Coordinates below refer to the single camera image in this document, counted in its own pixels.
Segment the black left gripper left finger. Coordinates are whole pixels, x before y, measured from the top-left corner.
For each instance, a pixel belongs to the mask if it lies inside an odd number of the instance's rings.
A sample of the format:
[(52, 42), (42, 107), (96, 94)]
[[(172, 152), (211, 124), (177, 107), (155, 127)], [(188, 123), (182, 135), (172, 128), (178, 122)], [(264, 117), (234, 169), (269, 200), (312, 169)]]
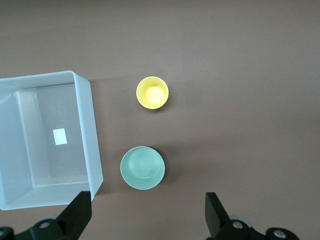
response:
[(55, 219), (44, 219), (30, 228), (31, 240), (78, 240), (91, 217), (91, 193), (81, 191)]

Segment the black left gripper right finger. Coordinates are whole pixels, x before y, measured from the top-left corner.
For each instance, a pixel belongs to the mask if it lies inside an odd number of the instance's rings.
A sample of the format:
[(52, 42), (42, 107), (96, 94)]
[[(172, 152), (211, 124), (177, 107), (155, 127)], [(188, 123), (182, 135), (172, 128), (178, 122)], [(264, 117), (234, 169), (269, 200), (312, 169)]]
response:
[(230, 219), (214, 192), (205, 194), (205, 221), (210, 233), (206, 240), (266, 240), (244, 221)]

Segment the mint green bowl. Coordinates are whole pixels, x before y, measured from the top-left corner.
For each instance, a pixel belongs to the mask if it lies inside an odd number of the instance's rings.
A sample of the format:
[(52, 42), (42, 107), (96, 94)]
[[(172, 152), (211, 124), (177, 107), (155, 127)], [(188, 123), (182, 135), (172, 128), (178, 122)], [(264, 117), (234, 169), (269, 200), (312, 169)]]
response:
[(148, 146), (130, 149), (120, 163), (123, 180), (136, 190), (150, 190), (158, 186), (165, 176), (165, 171), (162, 156)]

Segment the yellow plastic cup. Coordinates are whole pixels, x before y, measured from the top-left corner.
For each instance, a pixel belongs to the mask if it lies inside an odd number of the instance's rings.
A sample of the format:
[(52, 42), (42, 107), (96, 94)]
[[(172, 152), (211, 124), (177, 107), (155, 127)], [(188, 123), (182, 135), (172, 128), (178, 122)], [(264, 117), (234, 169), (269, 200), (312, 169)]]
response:
[(169, 98), (168, 85), (160, 77), (145, 77), (137, 85), (136, 98), (146, 109), (159, 109)]

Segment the clear plastic storage bin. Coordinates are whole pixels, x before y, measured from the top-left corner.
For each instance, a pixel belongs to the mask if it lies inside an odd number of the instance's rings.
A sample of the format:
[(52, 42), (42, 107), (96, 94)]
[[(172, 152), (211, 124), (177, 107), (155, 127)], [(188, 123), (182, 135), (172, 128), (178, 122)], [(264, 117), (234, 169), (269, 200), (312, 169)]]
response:
[(0, 209), (67, 205), (102, 183), (90, 82), (70, 70), (0, 78)]

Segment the white label sticker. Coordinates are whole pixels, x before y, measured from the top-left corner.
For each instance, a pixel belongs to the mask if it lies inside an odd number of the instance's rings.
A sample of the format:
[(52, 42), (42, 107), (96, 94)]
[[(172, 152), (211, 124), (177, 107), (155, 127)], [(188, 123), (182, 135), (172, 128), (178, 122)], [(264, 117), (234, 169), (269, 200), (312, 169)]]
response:
[(66, 145), (68, 143), (66, 131), (64, 128), (53, 129), (52, 132), (53, 132), (54, 142), (56, 146)]

